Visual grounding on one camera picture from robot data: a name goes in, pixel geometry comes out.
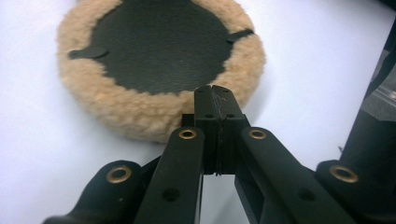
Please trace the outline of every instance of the fluffy trim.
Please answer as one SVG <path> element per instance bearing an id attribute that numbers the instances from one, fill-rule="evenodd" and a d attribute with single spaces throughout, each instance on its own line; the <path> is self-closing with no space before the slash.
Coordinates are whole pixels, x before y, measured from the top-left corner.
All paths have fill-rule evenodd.
<path id="1" fill-rule="evenodd" d="M 250 19 L 233 0 L 193 2 L 215 14 L 229 33 L 253 30 Z M 181 115 L 193 113 L 193 91 L 151 95 L 127 90 L 105 76 L 106 68 L 102 64 L 68 58 L 71 50 L 90 45 L 96 23 L 121 3 L 121 0 L 82 0 L 65 16 L 58 34 L 60 77 L 81 106 L 110 129 L 133 139 L 166 142 L 170 133 L 180 126 Z M 231 57 L 223 65 L 224 72 L 208 84 L 230 89 L 243 106 L 257 87 L 264 61 L 259 37 L 244 37 L 233 44 Z"/>

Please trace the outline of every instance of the white table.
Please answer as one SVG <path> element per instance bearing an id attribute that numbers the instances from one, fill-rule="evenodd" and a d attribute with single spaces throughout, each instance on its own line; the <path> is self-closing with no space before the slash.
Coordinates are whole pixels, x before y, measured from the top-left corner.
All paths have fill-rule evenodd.
<path id="1" fill-rule="evenodd" d="M 268 63 L 244 112 L 305 166 L 338 159 L 395 16 L 371 0 L 238 0 Z M 0 223 L 69 212 L 111 161 L 164 145 L 115 135 L 57 77 L 56 27 L 75 0 L 0 2 Z M 202 223 L 248 223 L 232 176 L 205 178 Z"/>

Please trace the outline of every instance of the fuzzy cushion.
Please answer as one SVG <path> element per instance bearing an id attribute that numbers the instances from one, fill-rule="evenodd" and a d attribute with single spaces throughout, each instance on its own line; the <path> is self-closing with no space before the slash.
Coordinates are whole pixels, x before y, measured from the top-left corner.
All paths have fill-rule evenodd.
<path id="1" fill-rule="evenodd" d="M 217 16 L 230 34 L 254 30 L 244 10 L 232 0 L 192 2 Z M 120 4 L 120 0 L 81 0 L 65 16 L 58 34 L 60 77 L 81 106 L 110 129 L 134 139 L 166 142 L 180 126 L 181 115 L 193 113 L 193 91 L 150 94 L 128 90 L 106 77 L 102 64 L 68 57 L 70 51 L 90 45 L 97 22 Z M 243 106 L 259 83 L 264 62 L 259 37 L 243 37 L 233 43 L 224 72 L 208 84 L 230 89 Z"/>

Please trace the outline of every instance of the brass ring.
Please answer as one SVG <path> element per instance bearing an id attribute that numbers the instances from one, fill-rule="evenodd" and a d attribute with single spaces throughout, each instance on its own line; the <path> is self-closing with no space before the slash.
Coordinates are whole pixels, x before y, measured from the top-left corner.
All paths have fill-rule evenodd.
<path id="1" fill-rule="evenodd" d="M 123 171 L 124 174 L 121 176 L 114 175 L 117 171 Z M 132 170 L 125 165 L 113 167 L 106 176 L 108 182 L 112 184 L 119 184 L 127 180 L 132 175 Z"/>
<path id="2" fill-rule="evenodd" d="M 193 129 L 185 129 L 178 133 L 178 136 L 183 139 L 192 139 L 196 137 L 197 133 Z"/>
<path id="3" fill-rule="evenodd" d="M 267 136 L 265 132 L 258 129 L 251 130 L 248 135 L 254 139 L 264 139 Z"/>
<path id="4" fill-rule="evenodd" d="M 330 173 L 337 179 L 342 180 L 347 183 L 356 183 L 359 181 L 359 177 L 355 172 L 351 171 L 349 168 L 341 165 L 333 165 L 330 167 Z"/>

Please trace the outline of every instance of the sherpa fabric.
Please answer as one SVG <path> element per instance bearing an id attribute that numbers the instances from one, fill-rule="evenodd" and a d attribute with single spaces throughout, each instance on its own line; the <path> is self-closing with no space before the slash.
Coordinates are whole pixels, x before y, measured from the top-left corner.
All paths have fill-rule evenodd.
<path id="1" fill-rule="evenodd" d="M 248 15 L 233 0 L 193 0 L 216 15 L 230 34 L 253 30 Z M 107 12 L 122 4 L 121 0 L 80 0 L 59 27 L 58 59 L 60 77 L 82 107 L 107 127 L 133 139 L 166 142 L 180 127 L 181 115 L 191 114 L 193 91 L 179 94 L 149 94 L 127 90 L 105 77 L 106 68 L 90 59 L 71 60 L 71 50 L 90 45 L 92 29 Z M 259 83 L 265 62 L 262 42 L 249 35 L 233 44 L 224 72 L 208 83 L 230 89 L 243 106 Z"/>

